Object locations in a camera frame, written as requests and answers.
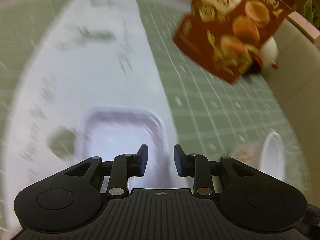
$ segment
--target crosshair marking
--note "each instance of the crosshair marking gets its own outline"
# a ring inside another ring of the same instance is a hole
[[[160,197],[164,196],[166,193],[164,193],[163,191],[159,191],[156,193],[157,195],[159,195]]]

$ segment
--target green plant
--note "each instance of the green plant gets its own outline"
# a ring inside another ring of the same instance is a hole
[[[316,10],[316,6],[312,3],[312,0],[308,0],[304,4],[303,8],[303,17],[310,22],[314,27],[320,30],[320,24],[318,21],[318,11]]]

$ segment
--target brown pouch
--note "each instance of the brown pouch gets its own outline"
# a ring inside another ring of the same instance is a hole
[[[191,8],[173,41],[196,63],[232,83],[296,5],[295,0],[192,0]]]

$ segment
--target silver screw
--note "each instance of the silver screw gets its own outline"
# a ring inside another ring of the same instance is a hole
[[[208,196],[213,193],[212,189],[210,189],[208,187],[201,187],[197,190],[197,192],[198,192],[198,194],[204,195],[204,196]]]
[[[111,190],[109,190],[109,194],[113,196],[120,196],[124,193],[124,190],[119,187],[114,187]]]

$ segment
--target circular cap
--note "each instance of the circular cap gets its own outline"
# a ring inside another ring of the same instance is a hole
[[[111,190],[109,190],[109,194],[113,195],[113,196],[120,196],[124,193],[124,190],[122,188],[119,187],[114,187]]]
[[[271,189],[255,189],[248,194],[247,200],[252,206],[262,210],[273,210],[284,203],[283,196]]]
[[[208,187],[201,187],[197,190],[198,194],[203,195],[203,196],[208,196],[213,193],[212,189]]]
[[[75,200],[75,196],[65,189],[49,189],[42,192],[37,203],[40,207],[48,210],[59,210],[70,206]]]

